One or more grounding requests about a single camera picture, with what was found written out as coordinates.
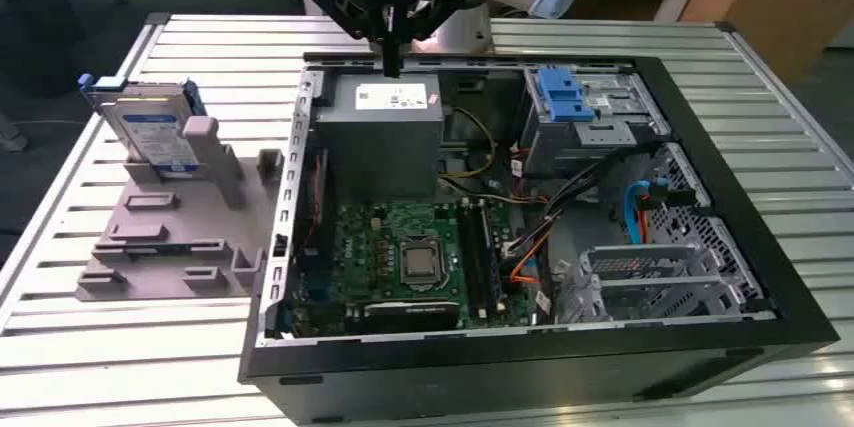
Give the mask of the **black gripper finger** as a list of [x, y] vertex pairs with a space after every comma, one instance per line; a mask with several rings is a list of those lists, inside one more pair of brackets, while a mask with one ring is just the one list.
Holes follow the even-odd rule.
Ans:
[[354, 0], [311, 0], [357, 40], [367, 40], [383, 62], [383, 74], [394, 76], [394, 38], [383, 7], [362, 7]]
[[467, 0], [434, 0], [423, 8], [413, 10], [414, 4], [397, 4], [393, 9], [393, 77], [402, 68], [402, 48], [414, 40], [423, 41], [435, 32]]

